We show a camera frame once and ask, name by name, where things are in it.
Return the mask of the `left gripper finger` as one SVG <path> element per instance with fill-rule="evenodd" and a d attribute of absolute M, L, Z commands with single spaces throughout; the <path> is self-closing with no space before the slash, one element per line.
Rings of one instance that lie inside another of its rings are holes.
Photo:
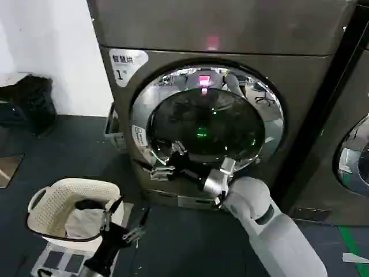
<path fill-rule="evenodd" d="M 125 234 L 122 239 L 125 242 L 134 242 L 139 240 L 145 234 L 145 224 L 148 220 L 148 215 L 150 212 L 150 208 L 147 208 L 139 221 L 138 226 L 130 230 L 127 234 Z"/>
<path fill-rule="evenodd" d="M 109 209 L 106 209 L 103 212 L 100 231 L 108 232 L 110 230 L 110 223 L 112 221 L 112 215 L 116 212 L 116 210 L 122 203 L 123 203 L 123 196 L 120 196 L 120 198 L 118 198 L 112 203 Z"/>

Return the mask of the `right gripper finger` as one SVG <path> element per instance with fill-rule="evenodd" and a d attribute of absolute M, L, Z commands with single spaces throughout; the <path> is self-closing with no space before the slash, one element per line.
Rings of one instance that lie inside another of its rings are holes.
<path fill-rule="evenodd" d="M 137 163 L 143 168 L 145 172 L 149 174 L 152 181 L 168 181 L 169 178 L 174 174 L 174 166 L 151 166 L 147 163 L 137 161 Z"/>
<path fill-rule="evenodd" d="M 180 155 L 185 155 L 187 153 L 186 147 L 179 140 L 169 141 L 164 139 L 156 139 L 153 144 L 159 152 L 159 155 L 164 158 L 170 158 L 171 155 L 176 152 Z"/>

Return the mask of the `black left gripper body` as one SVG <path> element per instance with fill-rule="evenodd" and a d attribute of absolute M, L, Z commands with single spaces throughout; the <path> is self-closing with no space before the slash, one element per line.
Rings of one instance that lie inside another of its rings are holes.
<path fill-rule="evenodd" d="M 118 251 L 125 246 L 122 239 L 125 234 L 126 228 L 111 223 L 108 232 L 100 232 L 102 242 L 93 257 L 85 262 L 85 266 L 92 271 L 110 271 Z"/>

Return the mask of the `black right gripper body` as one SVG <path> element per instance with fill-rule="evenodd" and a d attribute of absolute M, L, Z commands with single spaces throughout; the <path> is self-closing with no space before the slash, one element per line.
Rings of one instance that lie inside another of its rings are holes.
<path fill-rule="evenodd" d="M 195 183 L 197 188 L 204 188 L 205 181 L 210 173 L 209 166 L 191 161 L 188 153 L 181 155 L 179 152 L 174 152 L 168 161 L 168 165 L 175 168 L 169 180 L 184 178 Z"/>

